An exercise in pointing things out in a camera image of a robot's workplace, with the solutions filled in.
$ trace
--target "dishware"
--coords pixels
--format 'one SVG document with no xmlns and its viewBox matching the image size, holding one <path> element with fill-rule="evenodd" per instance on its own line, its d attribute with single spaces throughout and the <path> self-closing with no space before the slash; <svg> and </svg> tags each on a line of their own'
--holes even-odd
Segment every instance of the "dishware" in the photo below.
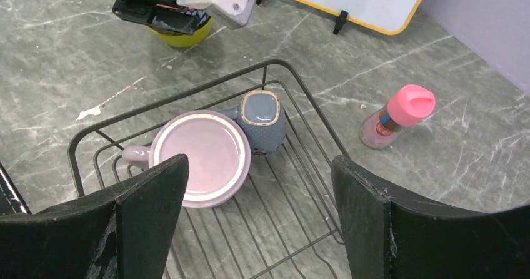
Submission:
<svg viewBox="0 0 530 279">
<path fill-rule="evenodd" d="M 142 169 L 184 153 L 189 179 L 182 205 L 209 208 L 230 199 L 240 189 L 250 167 L 250 147 L 242 129 L 221 113 L 199 110 L 168 122 L 151 147 L 128 146 L 122 157 Z"/>
<path fill-rule="evenodd" d="M 243 96 L 239 106 L 220 113 L 235 120 L 243 129 L 255 156 L 268 156 L 283 144 L 287 119 L 278 95 L 273 92 L 250 91 Z"/>
</svg>

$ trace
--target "yellow border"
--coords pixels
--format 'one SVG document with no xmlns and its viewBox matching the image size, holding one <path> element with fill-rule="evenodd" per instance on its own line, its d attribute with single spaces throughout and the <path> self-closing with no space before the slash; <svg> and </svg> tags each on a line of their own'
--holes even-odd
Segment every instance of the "yellow border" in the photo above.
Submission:
<svg viewBox="0 0 530 279">
<path fill-rule="evenodd" d="M 313 8 L 316 8 L 318 10 L 321 10 L 321 11 L 324 11 L 326 13 L 329 13 L 329 14 L 332 14 L 332 15 L 335 15 L 335 16 L 339 16 L 340 12 L 337 12 L 335 10 L 332 10 L 332 9 L 329 9 L 329 8 L 326 8 L 324 6 L 320 6 L 318 4 L 315 4 L 313 2 L 310 2 L 308 0 L 295 0 L 297 2 L 300 2 L 302 4 L 305 4 L 305 5 L 308 5 L 308 6 L 311 6 Z M 351 16 L 348 16 L 347 17 L 347 20 L 348 21 L 351 21 L 352 23 L 356 23 L 356 24 L 360 24 L 361 26 L 363 27 L 367 27 L 369 29 L 372 29 L 374 31 L 377 31 L 379 33 L 383 33 L 385 35 L 396 35 L 396 34 L 399 34 L 401 32 L 403 32 L 403 30 L 405 30 L 405 28 L 409 25 L 409 23 L 411 22 L 411 19 L 413 18 L 414 16 L 414 13 L 416 12 L 416 10 L 418 10 L 418 6 L 419 6 L 419 3 L 421 3 L 421 0 L 417 0 L 416 3 L 414 4 L 414 7 L 412 8 L 412 11 L 411 13 L 409 14 L 409 16 L 407 17 L 407 20 L 405 21 L 405 23 L 403 24 L 403 26 L 401 26 L 401 28 L 395 30 L 395 31 L 387 31 L 385 29 L 381 29 L 379 27 L 376 27 L 376 26 L 373 26 L 372 24 L 369 24 L 369 23 L 365 23 L 364 21 L 360 21 L 358 19 L 355 19 L 355 18 L 352 18 Z"/>
</svg>

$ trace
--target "gray cup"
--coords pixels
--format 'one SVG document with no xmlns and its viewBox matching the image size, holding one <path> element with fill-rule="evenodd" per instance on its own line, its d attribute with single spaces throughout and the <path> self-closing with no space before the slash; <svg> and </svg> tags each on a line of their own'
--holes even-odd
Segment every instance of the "gray cup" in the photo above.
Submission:
<svg viewBox="0 0 530 279">
<path fill-rule="evenodd" d="M 243 129 L 254 156 L 268 156 L 283 144 L 287 133 L 287 119 L 275 93 L 266 90 L 250 91 L 244 95 L 239 106 L 220 113 L 235 120 Z"/>
</svg>

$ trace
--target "pink bottle cap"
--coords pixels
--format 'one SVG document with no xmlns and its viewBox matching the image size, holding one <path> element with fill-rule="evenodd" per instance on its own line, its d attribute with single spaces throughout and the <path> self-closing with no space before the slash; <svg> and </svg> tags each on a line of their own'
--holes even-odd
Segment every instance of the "pink bottle cap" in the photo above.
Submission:
<svg viewBox="0 0 530 279">
<path fill-rule="evenodd" d="M 429 116 L 436 105 L 434 93 L 418 85 L 401 88 L 388 101 L 388 115 L 401 126 L 410 127 Z"/>
</svg>

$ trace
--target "gray table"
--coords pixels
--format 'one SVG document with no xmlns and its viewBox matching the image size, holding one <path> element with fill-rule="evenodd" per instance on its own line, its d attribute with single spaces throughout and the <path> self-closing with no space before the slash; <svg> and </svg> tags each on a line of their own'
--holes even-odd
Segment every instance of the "gray table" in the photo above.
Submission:
<svg viewBox="0 0 530 279">
<path fill-rule="evenodd" d="M 528 97 L 421 11 L 399 36 L 353 24 L 334 36 L 327 14 L 290 0 L 265 0 L 246 28 L 214 23 L 201 44 L 172 49 L 145 27 L 118 20 L 112 4 L 0 0 L 0 160 L 35 212 L 75 198 L 66 148 L 80 129 L 269 58 L 285 59 L 299 71 L 351 157 L 373 173 L 473 210 L 530 201 Z M 363 119 L 410 83 L 435 93 L 435 112 L 392 148 L 364 147 L 357 137 Z M 235 90 L 228 85 L 198 101 Z M 304 115 L 317 119 L 297 96 Z M 76 120 L 102 103 L 101 114 Z M 179 109 L 193 107 L 185 102 Z M 109 134 L 137 131 L 172 113 L 145 115 Z M 90 158 L 93 146 L 102 144 L 91 138 L 80 155 Z M 86 170 L 94 191 L 94 172 Z M 338 268 L 348 272 L 344 264 Z"/>
</svg>

